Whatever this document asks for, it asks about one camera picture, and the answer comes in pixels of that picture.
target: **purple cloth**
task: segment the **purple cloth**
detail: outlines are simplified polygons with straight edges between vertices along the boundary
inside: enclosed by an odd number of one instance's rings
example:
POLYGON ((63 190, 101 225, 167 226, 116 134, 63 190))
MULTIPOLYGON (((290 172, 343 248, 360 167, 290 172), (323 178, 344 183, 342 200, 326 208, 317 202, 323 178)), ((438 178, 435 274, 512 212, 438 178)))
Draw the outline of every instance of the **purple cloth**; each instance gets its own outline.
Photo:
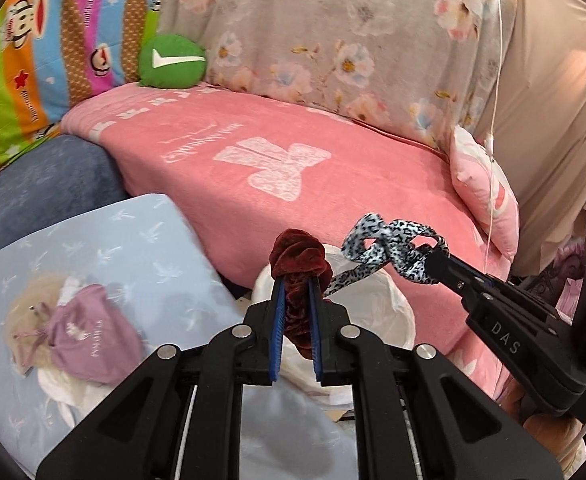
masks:
POLYGON ((118 384, 142 361, 142 342, 102 285, 55 309, 46 327, 53 364, 79 379, 118 384))

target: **striped blanket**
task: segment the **striped blanket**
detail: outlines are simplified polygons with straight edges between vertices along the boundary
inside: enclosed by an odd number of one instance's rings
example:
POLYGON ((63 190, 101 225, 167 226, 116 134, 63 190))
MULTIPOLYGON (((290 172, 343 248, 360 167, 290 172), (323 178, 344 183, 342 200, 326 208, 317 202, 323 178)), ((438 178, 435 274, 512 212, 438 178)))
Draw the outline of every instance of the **striped blanket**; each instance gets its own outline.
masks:
POLYGON ((0 169, 77 103, 136 80, 161 0, 6 0, 0 10, 0 169))

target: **white check mark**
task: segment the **white check mark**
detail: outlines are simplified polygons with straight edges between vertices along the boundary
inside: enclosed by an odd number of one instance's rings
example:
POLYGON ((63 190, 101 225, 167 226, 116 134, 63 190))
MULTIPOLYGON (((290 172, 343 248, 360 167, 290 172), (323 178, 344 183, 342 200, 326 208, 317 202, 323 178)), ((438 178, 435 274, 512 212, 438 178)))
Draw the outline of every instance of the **white check mark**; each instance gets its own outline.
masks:
POLYGON ((156 49, 153 49, 153 68, 189 61, 206 61, 202 56, 166 56, 163 57, 156 49))

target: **purple stripe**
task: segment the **purple stripe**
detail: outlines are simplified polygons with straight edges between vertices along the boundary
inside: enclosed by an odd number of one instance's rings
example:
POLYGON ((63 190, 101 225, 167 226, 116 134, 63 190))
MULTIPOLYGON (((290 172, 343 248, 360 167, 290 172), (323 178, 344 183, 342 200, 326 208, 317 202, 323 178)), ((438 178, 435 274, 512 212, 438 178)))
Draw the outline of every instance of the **purple stripe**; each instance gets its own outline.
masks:
POLYGON ((113 88, 112 71, 100 72, 100 56, 94 57, 95 63, 91 63, 92 54, 96 51, 97 31, 100 25, 100 10, 102 0, 76 0, 77 7, 84 19, 84 52, 86 55, 86 75, 90 82, 92 94, 97 95, 113 88))

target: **pink bed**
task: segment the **pink bed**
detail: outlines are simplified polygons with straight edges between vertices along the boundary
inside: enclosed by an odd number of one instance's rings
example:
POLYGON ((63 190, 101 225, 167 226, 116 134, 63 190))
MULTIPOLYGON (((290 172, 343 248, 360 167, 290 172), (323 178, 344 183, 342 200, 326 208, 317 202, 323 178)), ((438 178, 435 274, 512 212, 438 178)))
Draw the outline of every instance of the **pink bed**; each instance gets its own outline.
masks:
MULTIPOLYGON (((341 246, 368 212, 428 224, 452 253, 484 266, 486 238, 442 155, 327 112, 205 86, 129 84, 74 107, 62 129, 108 150, 131 194, 170 196, 215 268, 240 285, 253 286, 284 229, 341 246)), ((486 272, 505 279, 509 261, 493 246, 489 254, 486 272)), ((387 270, 414 310, 416 343, 499 394, 507 374, 466 327, 457 295, 387 270)))

